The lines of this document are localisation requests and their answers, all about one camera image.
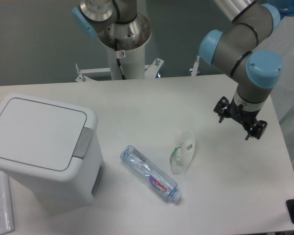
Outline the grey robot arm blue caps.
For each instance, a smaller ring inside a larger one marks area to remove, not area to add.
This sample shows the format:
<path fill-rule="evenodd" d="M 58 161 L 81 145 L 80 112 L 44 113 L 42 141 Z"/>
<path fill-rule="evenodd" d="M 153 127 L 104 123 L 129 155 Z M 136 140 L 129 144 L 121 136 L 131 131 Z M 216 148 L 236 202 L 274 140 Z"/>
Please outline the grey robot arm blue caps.
<path fill-rule="evenodd" d="M 254 0 L 218 0 L 216 5 L 233 28 L 226 33 L 210 31 L 198 54 L 238 86 L 232 100 L 222 97 L 214 112 L 220 120 L 231 118 L 241 124 L 248 138 L 259 139 L 267 122 L 256 117 L 279 80 L 283 61 L 274 52 L 255 48 L 278 28 L 280 14 L 274 6 Z M 72 15 L 85 35 L 99 38 L 106 47 L 112 79 L 147 77 L 145 45 L 151 25 L 135 0 L 82 0 Z"/>

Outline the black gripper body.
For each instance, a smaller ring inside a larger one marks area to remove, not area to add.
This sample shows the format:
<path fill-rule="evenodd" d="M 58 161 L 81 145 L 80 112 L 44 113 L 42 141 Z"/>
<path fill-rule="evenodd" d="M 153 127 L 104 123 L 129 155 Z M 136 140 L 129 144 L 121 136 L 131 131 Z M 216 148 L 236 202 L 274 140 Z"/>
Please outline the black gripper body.
<path fill-rule="evenodd" d="M 251 103 L 241 97 L 234 97 L 230 104 L 230 117 L 241 124 L 245 130 L 257 120 L 260 103 Z"/>

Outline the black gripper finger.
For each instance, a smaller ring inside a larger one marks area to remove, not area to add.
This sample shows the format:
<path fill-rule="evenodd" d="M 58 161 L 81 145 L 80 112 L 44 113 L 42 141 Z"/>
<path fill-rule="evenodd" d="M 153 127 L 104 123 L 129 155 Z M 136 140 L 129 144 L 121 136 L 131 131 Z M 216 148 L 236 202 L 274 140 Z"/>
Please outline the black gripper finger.
<path fill-rule="evenodd" d="M 264 120 L 255 120 L 254 123 L 247 127 L 247 136 L 245 140 L 249 138 L 255 138 L 259 140 L 266 130 L 268 123 Z"/>
<path fill-rule="evenodd" d="M 230 118 L 230 102 L 229 100 L 223 96 L 218 103 L 216 104 L 213 111 L 219 117 L 219 123 L 222 123 L 225 118 Z"/>

